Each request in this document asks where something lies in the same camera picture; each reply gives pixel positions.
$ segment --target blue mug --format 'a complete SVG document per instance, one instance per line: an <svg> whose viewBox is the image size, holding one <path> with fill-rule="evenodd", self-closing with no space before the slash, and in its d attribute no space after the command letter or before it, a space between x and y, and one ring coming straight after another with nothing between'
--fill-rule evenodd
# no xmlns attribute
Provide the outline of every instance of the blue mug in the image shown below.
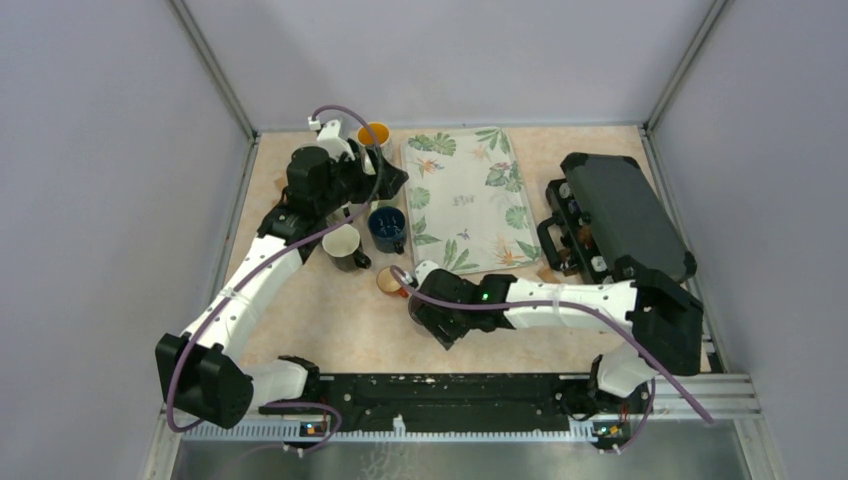
<svg viewBox="0 0 848 480"><path fill-rule="evenodd" d="M380 207L368 217L368 230L377 250L403 253L406 243L406 216L395 207Z"/></svg>

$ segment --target black case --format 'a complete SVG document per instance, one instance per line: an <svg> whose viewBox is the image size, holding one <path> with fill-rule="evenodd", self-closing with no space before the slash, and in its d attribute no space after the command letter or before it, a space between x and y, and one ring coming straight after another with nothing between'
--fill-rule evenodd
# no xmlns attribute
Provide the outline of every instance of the black case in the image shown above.
<svg viewBox="0 0 848 480"><path fill-rule="evenodd" d="M545 197L553 215L537 229L548 263L568 268L559 258L548 227L558 225L586 283L631 278L636 262L683 282L695 274L695 257L677 233L648 180L631 157L572 153L560 164L565 180L548 184ZM591 227L593 245L579 241L583 225ZM601 256L605 270L592 265Z"/></svg>

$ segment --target black handle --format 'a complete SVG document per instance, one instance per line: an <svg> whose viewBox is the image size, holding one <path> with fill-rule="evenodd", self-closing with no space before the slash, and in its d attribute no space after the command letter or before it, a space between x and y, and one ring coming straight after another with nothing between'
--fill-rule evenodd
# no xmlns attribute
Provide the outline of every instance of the black handle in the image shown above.
<svg viewBox="0 0 848 480"><path fill-rule="evenodd" d="M359 250L353 252L353 263L359 268L371 268L371 259Z"/></svg>
<svg viewBox="0 0 848 480"><path fill-rule="evenodd" d="M557 248L554 246L554 240L551 238L550 232L548 232L548 228L554 225L562 225L562 222L558 221L556 216L551 216L551 218L542 221L536 227L536 234L539 236L539 243L542 244L542 251L545 252L545 258L548 259L548 265L554 270L562 271L562 260L559 258Z"/></svg>

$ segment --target gray wall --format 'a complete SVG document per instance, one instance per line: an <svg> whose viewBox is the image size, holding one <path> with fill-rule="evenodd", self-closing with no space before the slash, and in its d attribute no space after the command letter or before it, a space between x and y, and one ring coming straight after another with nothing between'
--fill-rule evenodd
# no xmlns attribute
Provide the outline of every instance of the gray wall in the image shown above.
<svg viewBox="0 0 848 480"><path fill-rule="evenodd" d="M845 478L848 3L735 2L660 153L724 354L791 478Z"/></svg>
<svg viewBox="0 0 848 480"><path fill-rule="evenodd" d="M131 479L246 141L164 1L0 7L0 477Z"/></svg>
<svg viewBox="0 0 848 480"><path fill-rule="evenodd" d="M189 0L259 129L636 123L711 0Z"/></svg>

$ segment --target beige tabletop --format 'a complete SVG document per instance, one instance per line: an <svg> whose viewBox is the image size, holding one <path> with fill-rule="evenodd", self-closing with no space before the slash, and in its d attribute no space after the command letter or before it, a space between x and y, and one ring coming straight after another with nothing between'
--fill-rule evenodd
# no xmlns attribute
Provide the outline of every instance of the beige tabletop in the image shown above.
<svg viewBox="0 0 848 480"><path fill-rule="evenodd" d="M392 132L395 146L410 135L434 130ZM550 216L544 190L562 178L559 164L570 152L627 155L635 158L650 178L638 130L632 127L508 128L536 223ZM277 202L285 186L291 153L315 135L263 134L230 259L228 276L244 259L260 221ZM400 163L395 152L394 164ZM399 208L406 210L405 201ZM381 268L397 264L412 268L410 253L383 254L376 250L364 216L354 226L363 238L369 270L342 273L326 253L316 248L280 289L253 331L241 359L243 365L265 363L279 355L303 357L323 372L336 373L454 373L454 372L587 372L592 360L619 343L615 334L569 328L472 331L445 351L407 313L406 300L376 288ZM536 279L538 265L505 270ZM483 274L469 275L477 282ZM577 283L576 277L565 280ZM706 359L702 369L709 371Z"/></svg>

